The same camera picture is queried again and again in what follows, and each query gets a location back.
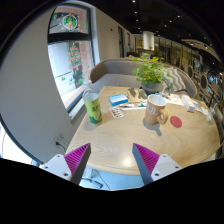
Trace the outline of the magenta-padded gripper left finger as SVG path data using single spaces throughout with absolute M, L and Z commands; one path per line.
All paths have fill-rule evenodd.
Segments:
M 42 166 L 42 169 L 78 185 L 90 154 L 91 144 L 87 143 L 66 155 L 56 154 Z

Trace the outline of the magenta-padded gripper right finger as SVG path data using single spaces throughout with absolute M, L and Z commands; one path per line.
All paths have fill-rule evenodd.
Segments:
M 133 144 L 132 153 L 145 185 L 182 169 L 169 155 L 159 155 L 137 143 Z

